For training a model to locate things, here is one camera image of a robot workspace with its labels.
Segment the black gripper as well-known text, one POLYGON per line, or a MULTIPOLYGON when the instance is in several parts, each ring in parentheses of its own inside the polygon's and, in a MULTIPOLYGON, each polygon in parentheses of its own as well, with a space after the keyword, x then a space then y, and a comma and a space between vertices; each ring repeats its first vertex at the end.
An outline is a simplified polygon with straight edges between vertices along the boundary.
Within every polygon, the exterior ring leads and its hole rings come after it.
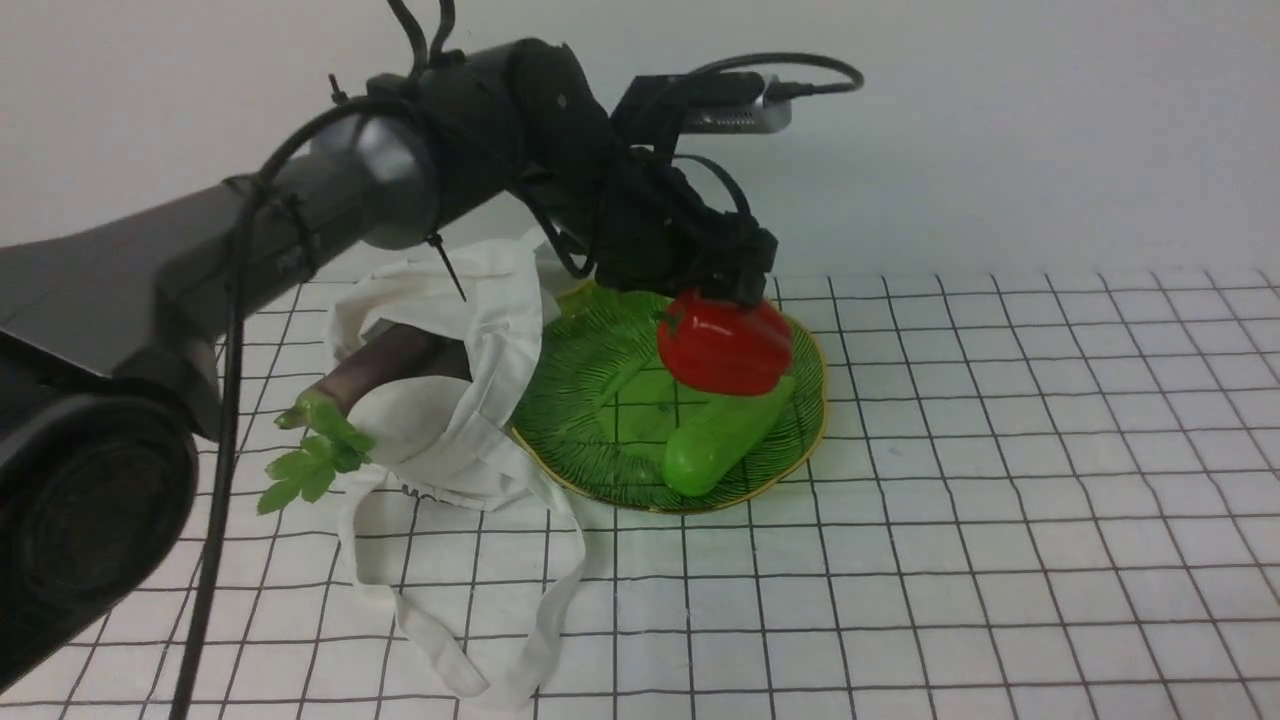
POLYGON ((626 150, 594 193, 566 193, 559 209, 563 237, 604 287, 666 297, 695 290, 740 307, 763 301, 778 241, 755 218, 739 182, 709 158, 626 150), (677 161, 708 169, 732 208, 708 205, 677 161))

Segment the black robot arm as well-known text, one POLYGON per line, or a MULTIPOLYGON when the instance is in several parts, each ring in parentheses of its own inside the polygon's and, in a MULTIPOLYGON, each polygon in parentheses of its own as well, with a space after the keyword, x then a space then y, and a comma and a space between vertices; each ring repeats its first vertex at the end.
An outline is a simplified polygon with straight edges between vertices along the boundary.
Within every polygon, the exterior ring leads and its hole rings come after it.
POLYGON ((358 241, 434 240, 509 192, 605 287, 756 304, 777 250, 744 199, 709 208, 671 165, 781 94, 748 59, 639 76, 607 111, 536 38, 419 55, 339 97, 264 169, 79 234, 3 250, 3 685, 100 619, 189 515, 195 438, 239 391, 214 345, 358 241))

